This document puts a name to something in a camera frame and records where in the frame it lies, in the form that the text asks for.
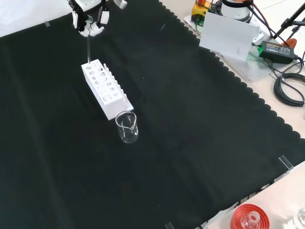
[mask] red bottle cap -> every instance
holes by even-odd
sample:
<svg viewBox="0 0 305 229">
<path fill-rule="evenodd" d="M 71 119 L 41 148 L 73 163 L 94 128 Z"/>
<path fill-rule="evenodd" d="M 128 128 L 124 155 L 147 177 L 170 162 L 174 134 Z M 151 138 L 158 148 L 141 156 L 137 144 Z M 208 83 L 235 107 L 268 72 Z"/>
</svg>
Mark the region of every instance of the red bottle cap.
<svg viewBox="0 0 305 229">
<path fill-rule="evenodd" d="M 267 214 L 258 206 L 253 204 L 243 204 L 239 206 L 231 219 L 230 228 L 231 229 L 243 229 L 241 224 L 242 217 L 245 213 L 250 213 L 256 211 L 260 215 L 260 224 L 257 229 L 270 229 L 270 221 Z"/>
</svg>

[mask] white table surface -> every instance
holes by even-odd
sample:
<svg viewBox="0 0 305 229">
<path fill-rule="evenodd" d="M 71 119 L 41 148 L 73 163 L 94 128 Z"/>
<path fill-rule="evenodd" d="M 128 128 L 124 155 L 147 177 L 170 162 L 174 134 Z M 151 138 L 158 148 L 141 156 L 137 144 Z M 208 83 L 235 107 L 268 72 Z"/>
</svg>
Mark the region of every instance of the white table surface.
<svg viewBox="0 0 305 229">
<path fill-rule="evenodd" d="M 72 11 L 67 0 L 32 1 L 34 1 L 34 8 L 29 16 L 20 18 L 9 25 L 0 24 L 0 37 L 20 30 L 24 30 L 26 28 L 44 23 L 46 21 L 51 21 L 53 19 L 64 16 Z"/>
<path fill-rule="evenodd" d="M 292 218 L 305 205 L 305 165 L 275 182 L 250 198 L 244 204 L 254 204 L 263 209 L 270 220 L 271 229 L 294 229 Z M 210 224 L 208 229 L 230 229 L 236 209 Z"/>
</svg>

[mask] white test tube rack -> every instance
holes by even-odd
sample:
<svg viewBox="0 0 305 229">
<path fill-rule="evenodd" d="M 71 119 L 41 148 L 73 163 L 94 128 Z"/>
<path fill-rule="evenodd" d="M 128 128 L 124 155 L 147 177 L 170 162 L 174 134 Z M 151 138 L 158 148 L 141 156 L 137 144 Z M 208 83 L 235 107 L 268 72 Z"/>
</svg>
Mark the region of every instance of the white test tube rack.
<svg viewBox="0 0 305 229">
<path fill-rule="evenodd" d="M 81 66 L 87 84 L 99 102 L 108 120 L 122 111 L 131 111 L 133 106 L 107 66 L 99 60 Z"/>
</svg>

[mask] black cloth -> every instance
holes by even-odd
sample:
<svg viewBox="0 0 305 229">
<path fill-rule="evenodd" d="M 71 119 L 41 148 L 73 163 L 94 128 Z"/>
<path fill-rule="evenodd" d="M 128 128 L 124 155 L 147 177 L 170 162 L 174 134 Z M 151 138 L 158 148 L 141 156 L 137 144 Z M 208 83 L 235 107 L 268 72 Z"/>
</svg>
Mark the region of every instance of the black cloth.
<svg viewBox="0 0 305 229">
<path fill-rule="evenodd" d="M 305 160 L 300 135 L 158 1 L 110 9 L 91 59 L 135 108 L 132 144 L 86 84 L 71 15 L 0 39 L 1 228 L 192 229 L 284 173 L 279 156 Z"/>
</svg>

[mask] white paper sign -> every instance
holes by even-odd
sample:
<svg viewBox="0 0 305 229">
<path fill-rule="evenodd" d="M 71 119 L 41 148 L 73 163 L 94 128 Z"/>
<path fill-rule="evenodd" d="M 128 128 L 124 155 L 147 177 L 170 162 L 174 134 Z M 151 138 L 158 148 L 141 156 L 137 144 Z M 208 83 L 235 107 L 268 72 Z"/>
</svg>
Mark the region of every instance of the white paper sign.
<svg viewBox="0 0 305 229">
<path fill-rule="evenodd" d="M 206 13 L 199 46 L 245 61 L 257 27 L 213 13 Z"/>
</svg>

